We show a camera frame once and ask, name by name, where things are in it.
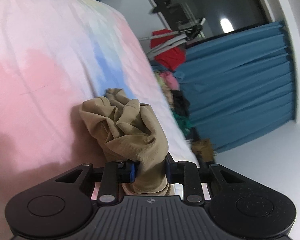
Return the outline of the tan printed t-shirt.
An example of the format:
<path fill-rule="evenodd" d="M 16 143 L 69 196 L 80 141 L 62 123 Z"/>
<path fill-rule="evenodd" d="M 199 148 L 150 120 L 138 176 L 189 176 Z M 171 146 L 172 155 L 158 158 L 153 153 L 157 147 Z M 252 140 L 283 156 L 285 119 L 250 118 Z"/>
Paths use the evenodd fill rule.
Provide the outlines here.
<path fill-rule="evenodd" d="M 83 102 L 79 115 L 107 161 L 139 163 L 134 183 L 122 185 L 127 195 L 175 194 L 165 175 L 168 141 L 150 105 L 111 88 L 106 96 Z"/>

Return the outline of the black garment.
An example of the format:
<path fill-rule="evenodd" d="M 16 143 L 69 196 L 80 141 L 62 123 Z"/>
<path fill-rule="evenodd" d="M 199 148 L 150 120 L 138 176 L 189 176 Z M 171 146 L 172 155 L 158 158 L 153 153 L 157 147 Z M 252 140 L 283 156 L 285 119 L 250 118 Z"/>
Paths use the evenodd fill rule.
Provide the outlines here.
<path fill-rule="evenodd" d="M 189 117 L 190 102 L 185 98 L 181 90 L 171 90 L 174 103 L 174 111 L 179 116 Z"/>

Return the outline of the pink garment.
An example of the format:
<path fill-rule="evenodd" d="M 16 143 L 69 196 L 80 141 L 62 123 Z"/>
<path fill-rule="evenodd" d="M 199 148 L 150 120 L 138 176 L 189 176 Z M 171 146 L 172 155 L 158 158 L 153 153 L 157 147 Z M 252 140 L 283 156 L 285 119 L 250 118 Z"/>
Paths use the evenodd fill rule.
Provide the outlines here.
<path fill-rule="evenodd" d="M 160 73 L 160 77 L 163 78 L 166 85 L 170 90 L 180 90 L 180 85 L 178 80 L 173 76 L 172 72 L 164 71 Z"/>

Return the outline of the yellow-green garment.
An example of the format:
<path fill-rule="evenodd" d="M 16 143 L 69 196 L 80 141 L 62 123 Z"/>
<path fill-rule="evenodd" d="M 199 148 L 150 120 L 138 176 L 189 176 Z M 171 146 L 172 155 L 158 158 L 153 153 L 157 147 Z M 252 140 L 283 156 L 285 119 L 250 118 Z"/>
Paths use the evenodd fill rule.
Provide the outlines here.
<path fill-rule="evenodd" d="M 167 87 L 165 80 L 160 76 L 160 72 L 154 72 L 155 78 L 161 88 Z"/>

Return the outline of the blue curtain right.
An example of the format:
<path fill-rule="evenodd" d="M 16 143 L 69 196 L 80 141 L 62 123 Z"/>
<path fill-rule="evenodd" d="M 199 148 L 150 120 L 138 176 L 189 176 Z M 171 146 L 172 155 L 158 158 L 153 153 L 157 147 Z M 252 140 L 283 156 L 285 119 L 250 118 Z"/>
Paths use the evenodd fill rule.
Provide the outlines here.
<path fill-rule="evenodd" d="M 175 71 L 190 122 L 224 152 L 295 118 L 294 63 L 283 22 L 190 48 Z"/>

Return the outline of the red garment on stand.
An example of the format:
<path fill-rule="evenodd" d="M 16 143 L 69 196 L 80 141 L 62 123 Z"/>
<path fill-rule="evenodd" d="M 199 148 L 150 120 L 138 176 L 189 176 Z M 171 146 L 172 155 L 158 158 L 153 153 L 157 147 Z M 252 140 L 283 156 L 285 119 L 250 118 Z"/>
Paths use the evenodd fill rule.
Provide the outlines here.
<path fill-rule="evenodd" d="M 150 48 L 152 49 L 172 39 L 173 37 L 174 35 L 170 35 L 152 39 L 150 42 Z M 186 61 L 186 52 L 185 49 L 181 48 L 180 46 L 176 46 L 155 56 L 154 61 L 156 63 L 161 64 L 170 71 L 175 71 L 181 64 L 183 64 Z"/>

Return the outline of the white tripod stand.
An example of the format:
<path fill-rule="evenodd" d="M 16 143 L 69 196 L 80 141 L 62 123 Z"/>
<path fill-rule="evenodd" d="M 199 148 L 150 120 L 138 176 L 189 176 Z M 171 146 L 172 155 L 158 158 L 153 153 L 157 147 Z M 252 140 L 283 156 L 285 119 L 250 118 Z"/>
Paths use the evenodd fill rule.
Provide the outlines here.
<path fill-rule="evenodd" d="M 173 49 L 177 46 L 180 46 L 190 40 L 195 39 L 202 31 L 203 25 L 206 21 L 206 18 L 202 18 L 202 20 L 199 23 L 194 24 L 190 28 L 184 28 L 178 31 L 171 31 L 165 34 L 160 35 L 153 35 L 150 37 L 144 37 L 139 38 L 139 41 L 145 41 L 145 40 L 154 40 L 164 37 L 172 37 L 169 40 L 153 47 L 149 52 L 146 53 L 147 57 L 153 58 L 155 56 L 158 56 L 161 53 L 164 53 L 170 49 Z"/>

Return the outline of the pastel tie-dye bed cover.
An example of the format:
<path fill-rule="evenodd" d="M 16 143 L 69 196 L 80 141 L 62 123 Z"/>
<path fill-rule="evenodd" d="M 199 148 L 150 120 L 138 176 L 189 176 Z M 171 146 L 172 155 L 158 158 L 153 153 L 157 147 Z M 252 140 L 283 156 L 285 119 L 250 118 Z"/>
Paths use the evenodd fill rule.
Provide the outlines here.
<path fill-rule="evenodd" d="M 138 39 L 125 18 L 95 0 L 0 0 L 0 239 L 16 194 L 102 150 L 78 108 L 121 88 L 149 104 L 175 160 L 194 161 Z"/>

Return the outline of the dark window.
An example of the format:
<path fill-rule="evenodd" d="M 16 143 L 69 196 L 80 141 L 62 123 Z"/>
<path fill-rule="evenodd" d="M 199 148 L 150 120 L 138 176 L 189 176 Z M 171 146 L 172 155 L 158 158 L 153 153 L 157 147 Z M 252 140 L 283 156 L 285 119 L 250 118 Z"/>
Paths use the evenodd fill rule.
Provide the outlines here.
<path fill-rule="evenodd" d="M 231 32 L 248 30 L 269 21 L 260 0 L 154 0 L 154 13 L 162 13 L 172 31 L 203 24 L 203 29 L 186 46 L 210 41 Z"/>

